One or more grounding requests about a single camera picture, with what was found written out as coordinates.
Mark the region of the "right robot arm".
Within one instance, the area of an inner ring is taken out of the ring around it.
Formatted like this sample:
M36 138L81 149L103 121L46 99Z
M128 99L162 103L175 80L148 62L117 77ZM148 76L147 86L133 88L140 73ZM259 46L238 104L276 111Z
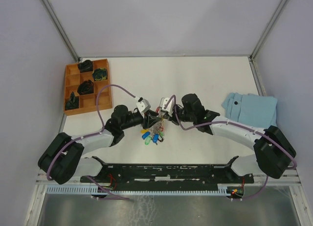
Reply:
M242 176L263 172L279 179L286 170L297 167L296 151L285 135L276 126L257 128L232 121L217 112L204 108L196 94L190 93L182 98L182 106L176 103L176 96L165 98L160 110L167 119L178 126L184 122L192 123L183 130L197 129L202 133L221 136L235 141L253 151L244 157L235 157L224 176L229 182L236 182Z

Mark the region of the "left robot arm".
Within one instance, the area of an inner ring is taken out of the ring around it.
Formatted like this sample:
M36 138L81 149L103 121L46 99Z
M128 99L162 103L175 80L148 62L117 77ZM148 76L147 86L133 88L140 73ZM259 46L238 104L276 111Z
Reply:
M56 181L58 184L82 176L92 176L96 181L103 182L108 177L104 161L98 157L82 156L100 148L116 145L124 137L125 129L138 125L148 129L160 121L161 117L155 111L131 112L125 105L118 105L104 128L95 133L76 138L64 132L57 134L39 158L38 167L46 173L49 181Z

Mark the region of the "bunch of coloured key tags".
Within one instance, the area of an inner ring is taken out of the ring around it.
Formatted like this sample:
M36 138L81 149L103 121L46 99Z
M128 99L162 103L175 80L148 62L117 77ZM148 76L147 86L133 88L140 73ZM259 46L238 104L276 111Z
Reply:
M163 127L156 129L142 129L140 132L145 145L158 145L164 141L165 135Z

